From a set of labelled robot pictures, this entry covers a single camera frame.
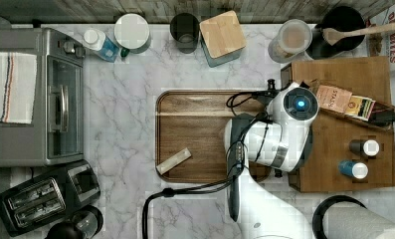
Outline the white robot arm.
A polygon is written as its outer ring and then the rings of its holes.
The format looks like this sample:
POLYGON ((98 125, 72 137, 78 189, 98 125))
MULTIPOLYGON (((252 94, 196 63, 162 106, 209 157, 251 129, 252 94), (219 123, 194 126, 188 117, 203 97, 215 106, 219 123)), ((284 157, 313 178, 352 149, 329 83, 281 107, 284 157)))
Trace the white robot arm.
POLYGON ((252 162, 283 172, 299 169, 312 148, 311 124, 319 106, 315 94, 298 83, 262 93, 265 109, 239 114, 225 127, 227 205, 243 239, 313 239, 306 217, 262 187, 250 173, 252 162))

